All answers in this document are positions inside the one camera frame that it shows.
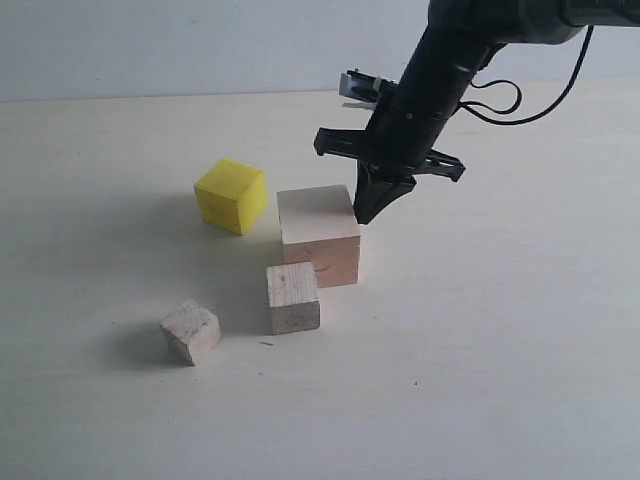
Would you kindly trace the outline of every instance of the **wooden block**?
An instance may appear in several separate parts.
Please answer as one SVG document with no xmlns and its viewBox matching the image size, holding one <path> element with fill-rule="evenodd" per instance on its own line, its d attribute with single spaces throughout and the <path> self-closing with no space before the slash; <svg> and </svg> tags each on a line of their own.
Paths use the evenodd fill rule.
<svg viewBox="0 0 640 480">
<path fill-rule="evenodd" d="M 286 263 L 312 262 L 318 286 L 358 283 L 360 226 L 345 185 L 278 193 Z"/>
<path fill-rule="evenodd" d="M 320 327 L 318 283 L 311 262 L 267 268 L 274 335 Z"/>
<path fill-rule="evenodd" d="M 169 346 L 191 365 L 200 363 L 222 337 L 218 317 L 193 300 L 184 302 L 160 327 Z"/>
<path fill-rule="evenodd" d="M 223 158 L 195 184 L 202 219 L 246 234 L 267 208 L 267 184 L 257 168 Z"/>
</svg>

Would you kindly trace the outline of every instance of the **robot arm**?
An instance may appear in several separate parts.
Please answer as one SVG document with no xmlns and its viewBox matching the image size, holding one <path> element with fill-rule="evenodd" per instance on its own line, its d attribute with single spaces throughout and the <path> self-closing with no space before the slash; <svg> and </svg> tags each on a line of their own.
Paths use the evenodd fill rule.
<svg viewBox="0 0 640 480">
<path fill-rule="evenodd" d="M 359 72 L 345 77 L 341 93 L 376 102 L 366 129 L 320 129 L 316 137 L 319 155 L 358 160 L 358 221 L 368 224 L 410 193 L 415 175 L 460 179 L 462 163 L 433 146 L 498 51 L 561 44 L 587 25 L 640 26 L 640 0 L 431 0 L 429 26 L 397 85 Z"/>
</svg>

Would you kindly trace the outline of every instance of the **small wooden cube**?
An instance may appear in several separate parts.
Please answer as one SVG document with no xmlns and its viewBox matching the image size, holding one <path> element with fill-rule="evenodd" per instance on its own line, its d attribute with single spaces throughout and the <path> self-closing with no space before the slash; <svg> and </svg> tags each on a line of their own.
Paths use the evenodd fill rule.
<svg viewBox="0 0 640 480">
<path fill-rule="evenodd" d="M 318 286 L 358 283 L 360 226 L 345 185 L 278 193 L 286 263 L 312 262 Z"/>
<path fill-rule="evenodd" d="M 200 363 L 220 341 L 220 322 L 193 300 L 184 302 L 160 323 L 169 347 L 191 365 Z"/>
<path fill-rule="evenodd" d="M 267 208 L 267 184 L 257 168 L 220 160 L 198 183 L 196 199 L 202 219 L 244 235 Z"/>
<path fill-rule="evenodd" d="M 274 335 L 320 327 L 318 283 L 311 262 L 267 268 Z"/>
</svg>

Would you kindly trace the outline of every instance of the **wall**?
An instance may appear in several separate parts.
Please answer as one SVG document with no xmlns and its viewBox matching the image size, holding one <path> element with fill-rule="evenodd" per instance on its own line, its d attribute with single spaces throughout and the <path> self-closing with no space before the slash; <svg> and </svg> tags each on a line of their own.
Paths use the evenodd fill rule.
<svg viewBox="0 0 640 480">
<path fill-rule="evenodd" d="M 417 0 L 0 0 L 0 101 L 331 89 L 398 78 Z M 600 29 L 584 78 L 640 75 L 640 29 Z M 566 78 L 577 41 L 511 47 L 486 78 Z"/>
</svg>

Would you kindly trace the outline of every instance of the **small wooden block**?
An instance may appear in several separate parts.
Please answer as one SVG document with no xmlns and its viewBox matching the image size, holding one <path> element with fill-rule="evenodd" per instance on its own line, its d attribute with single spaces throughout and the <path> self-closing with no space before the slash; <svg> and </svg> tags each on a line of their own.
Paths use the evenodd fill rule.
<svg viewBox="0 0 640 480">
<path fill-rule="evenodd" d="M 320 300 L 313 264 L 267 268 L 271 326 L 274 335 L 320 327 Z"/>
<path fill-rule="evenodd" d="M 196 199 L 202 219 L 246 234 L 267 208 L 267 184 L 257 168 L 223 158 L 198 183 Z"/>
<path fill-rule="evenodd" d="M 169 346 L 191 365 L 200 363 L 222 337 L 218 317 L 193 300 L 184 302 L 160 327 Z"/>
<path fill-rule="evenodd" d="M 318 286 L 358 283 L 360 226 L 345 185 L 278 193 L 286 263 L 312 262 Z"/>
</svg>

